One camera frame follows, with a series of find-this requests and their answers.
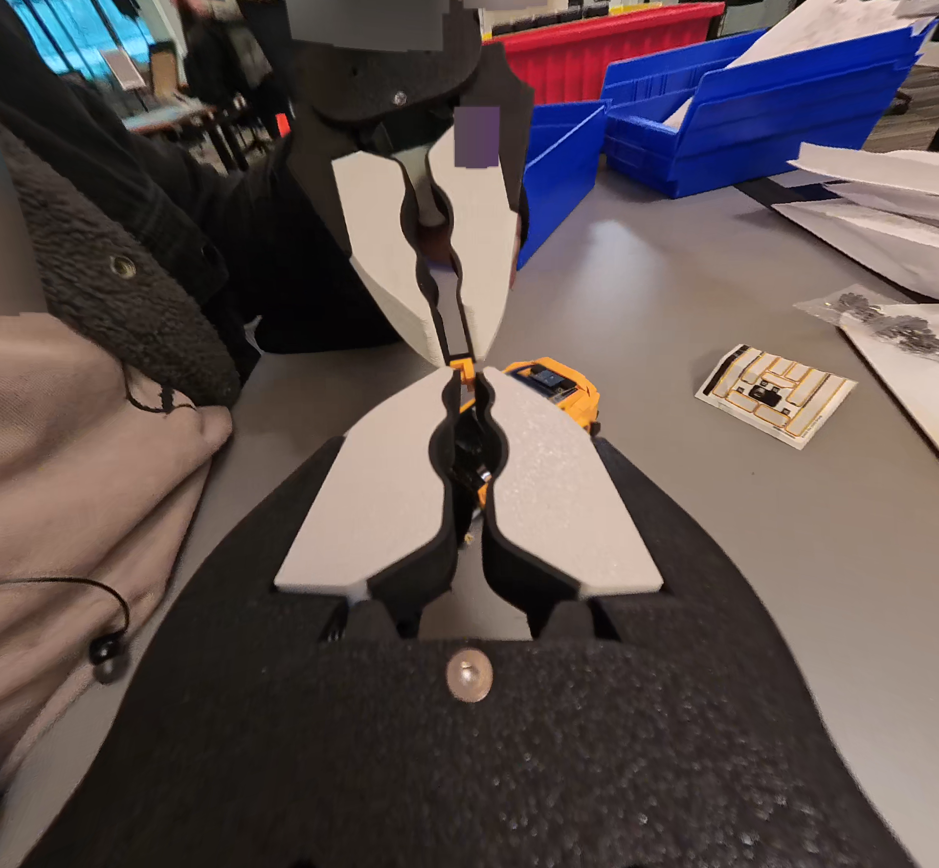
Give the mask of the white paper sheet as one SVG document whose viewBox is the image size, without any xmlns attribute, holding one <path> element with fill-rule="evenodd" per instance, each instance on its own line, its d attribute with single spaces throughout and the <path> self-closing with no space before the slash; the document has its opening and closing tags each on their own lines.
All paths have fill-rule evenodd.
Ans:
<svg viewBox="0 0 939 868">
<path fill-rule="evenodd" d="M 901 17 L 897 0 L 807 0 L 768 29 L 727 68 L 772 60 L 781 56 L 909 28 L 921 33 L 931 19 Z"/>
</svg>

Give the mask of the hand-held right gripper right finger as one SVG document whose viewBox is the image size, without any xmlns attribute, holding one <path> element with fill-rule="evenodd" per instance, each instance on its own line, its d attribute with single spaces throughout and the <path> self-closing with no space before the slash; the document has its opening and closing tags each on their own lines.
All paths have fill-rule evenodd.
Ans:
<svg viewBox="0 0 939 868">
<path fill-rule="evenodd" d="M 532 639 L 559 604 L 661 593 L 661 571 L 587 430 L 495 368 L 477 374 L 477 419 L 490 473 L 484 574 Z"/>
</svg>

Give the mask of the black wired earphone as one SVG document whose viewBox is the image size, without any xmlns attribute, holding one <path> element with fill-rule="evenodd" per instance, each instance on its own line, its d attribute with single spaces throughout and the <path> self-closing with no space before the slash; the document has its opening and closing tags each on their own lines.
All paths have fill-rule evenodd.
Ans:
<svg viewBox="0 0 939 868">
<path fill-rule="evenodd" d="M 92 578 L 78 576 L 32 576 L 2 578 L 2 587 L 60 584 L 94 589 L 113 599 L 121 614 L 119 626 L 94 637 L 88 646 L 88 662 L 95 680 L 101 685 L 111 685 L 126 674 L 130 660 L 126 651 L 126 639 L 132 625 L 131 605 L 111 585 Z"/>
</svg>

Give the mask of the clear plastic bag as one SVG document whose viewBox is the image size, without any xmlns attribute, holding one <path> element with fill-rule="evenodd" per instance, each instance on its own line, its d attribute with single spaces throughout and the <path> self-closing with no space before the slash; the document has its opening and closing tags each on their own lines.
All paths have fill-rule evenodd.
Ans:
<svg viewBox="0 0 939 868">
<path fill-rule="evenodd" d="M 843 330 L 855 326 L 909 356 L 938 360 L 937 303 L 899 302 L 852 285 L 793 306 Z"/>
</svg>

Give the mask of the white paper booklet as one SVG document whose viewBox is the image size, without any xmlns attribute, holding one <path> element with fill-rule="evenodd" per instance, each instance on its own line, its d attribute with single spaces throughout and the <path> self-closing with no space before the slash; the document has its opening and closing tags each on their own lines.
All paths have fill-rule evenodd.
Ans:
<svg viewBox="0 0 939 868">
<path fill-rule="evenodd" d="M 938 300 L 938 155 L 803 142 L 790 161 L 827 178 L 819 200 L 773 208 L 897 287 Z"/>
</svg>

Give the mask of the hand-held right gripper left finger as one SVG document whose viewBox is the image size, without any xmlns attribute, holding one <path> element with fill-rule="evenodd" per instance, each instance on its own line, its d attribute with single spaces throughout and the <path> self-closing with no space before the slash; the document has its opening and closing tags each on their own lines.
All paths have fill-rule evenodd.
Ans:
<svg viewBox="0 0 939 868">
<path fill-rule="evenodd" d="M 273 577 L 280 595 L 377 603 L 404 639 L 450 590 L 459 557 L 452 481 L 462 381 L 437 369 L 360 418 Z"/>
</svg>

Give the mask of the red plastic bin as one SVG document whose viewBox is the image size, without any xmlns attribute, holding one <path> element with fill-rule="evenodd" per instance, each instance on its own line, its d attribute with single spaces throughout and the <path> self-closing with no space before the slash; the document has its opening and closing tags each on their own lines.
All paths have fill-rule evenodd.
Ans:
<svg viewBox="0 0 939 868">
<path fill-rule="evenodd" d="M 635 5 L 495 39 L 515 76 L 534 89 L 536 106 L 593 101 L 610 64 L 703 42 L 724 12 L 720 1 Z"/>
</svg>

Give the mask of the orange black lego car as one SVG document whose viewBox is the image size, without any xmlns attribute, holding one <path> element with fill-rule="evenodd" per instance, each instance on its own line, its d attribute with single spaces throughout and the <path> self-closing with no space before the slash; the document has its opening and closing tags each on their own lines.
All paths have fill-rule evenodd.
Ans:
<svg viewBox="0 0 939 868">
<path fill-rule="evenodd" d="M 511 363 L 503 372 L 565 412 L 591 437 L 600 434 L 600 395 L 583 374 L 549 357 Z M 454 431 L 451 471 L 458 540 L 463 539 L 474 518 L 484 511 L 491 479 L 484 456 L 483 430 L 475 409 L 474 384 L 466 380 L 463 385 L 468 396 L 462 401 Z"/>
</svg>

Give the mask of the blue plastic bin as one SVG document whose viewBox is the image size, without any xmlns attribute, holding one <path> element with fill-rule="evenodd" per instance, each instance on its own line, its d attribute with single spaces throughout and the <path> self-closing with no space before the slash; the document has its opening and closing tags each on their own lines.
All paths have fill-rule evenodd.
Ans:
<svg viewBox="0 0 939 868">
<path fill-rule="evenodd" d="M 529 227 L 518 270 L 593 189 L 606 115 L 603 100 L 535 106 L 523 175 Z"/>
<path fill-rule="evenodd" d="M 933 27 L 734 66 L 755 30 L 610 64 L 606 162 L 674 200 L 792 170 L 802 143 L 858 150 Z"/>
</svg>

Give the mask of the lego sticker sheet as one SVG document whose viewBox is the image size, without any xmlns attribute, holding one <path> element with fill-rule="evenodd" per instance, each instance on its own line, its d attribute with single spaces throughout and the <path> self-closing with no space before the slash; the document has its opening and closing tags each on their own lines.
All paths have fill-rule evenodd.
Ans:
<svg viewBox="0 0 939 868">
<path fill-rule="evenodd" d="M 856 386 L 851 379 L 739 344 L 718 361 L 695 397 L 802 449 Z"/>
</svg>

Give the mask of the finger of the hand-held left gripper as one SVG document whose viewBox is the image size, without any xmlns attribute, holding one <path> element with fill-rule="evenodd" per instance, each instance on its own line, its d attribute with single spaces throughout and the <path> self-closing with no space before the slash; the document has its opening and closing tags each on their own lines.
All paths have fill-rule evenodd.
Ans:
<svg viewBox="0 0 939 868">
<path fill-rule="evenodd" d="M 446 206 L 450 245 L 458 263 L 459 302 L 476 363 L 499 332 L 513 270 L 518 215 L 511 208 L 499 162 L 487 168 L 456 165 L 456 129 L 428 150 L 428 177 Z"/>
<path fill-rule="evenodd" d="M 333 160 L 333 171 L 356 274 L 405 344 L 434 367 L 449 367 L 437 286 L 416 245 L 417 198 L 404 166 L 358 151 Z"/>
</svg>

